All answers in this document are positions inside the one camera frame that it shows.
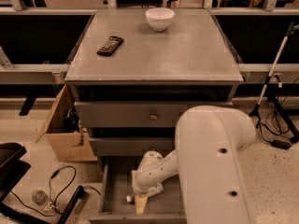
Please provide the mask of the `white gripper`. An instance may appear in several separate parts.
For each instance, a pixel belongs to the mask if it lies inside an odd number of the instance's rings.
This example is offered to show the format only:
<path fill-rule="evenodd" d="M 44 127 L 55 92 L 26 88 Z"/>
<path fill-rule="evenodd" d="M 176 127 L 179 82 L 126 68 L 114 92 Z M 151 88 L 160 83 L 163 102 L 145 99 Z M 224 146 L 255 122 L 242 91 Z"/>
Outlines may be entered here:
<path fill-rule="evenodd" d="M 132 170 L 132 188 L 135 195 L 135 213 L 143 215 L 148 201 L 147 196 L 142 196 L 151 187 L 163 182 L 164 168 L 160 164 L 163 156 L 156 151 L 145 153 L 136 170 Z"/>

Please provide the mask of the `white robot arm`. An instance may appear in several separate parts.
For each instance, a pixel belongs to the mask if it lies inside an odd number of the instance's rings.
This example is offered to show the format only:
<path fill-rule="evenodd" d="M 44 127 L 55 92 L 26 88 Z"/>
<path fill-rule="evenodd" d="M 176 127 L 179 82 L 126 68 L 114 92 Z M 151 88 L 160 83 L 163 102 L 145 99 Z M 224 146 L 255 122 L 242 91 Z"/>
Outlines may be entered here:
<path fill-rule="evenodd" d="M 146 152 L 132 171 L 135 212 L 143 214 L 148 198 L 178 175 L 187 224 L 255 224 L 237 157 L 255 137 L 252 119 L 240 110 L 187 110 L 176 126 L 175 149 L 166 156 Z"/>

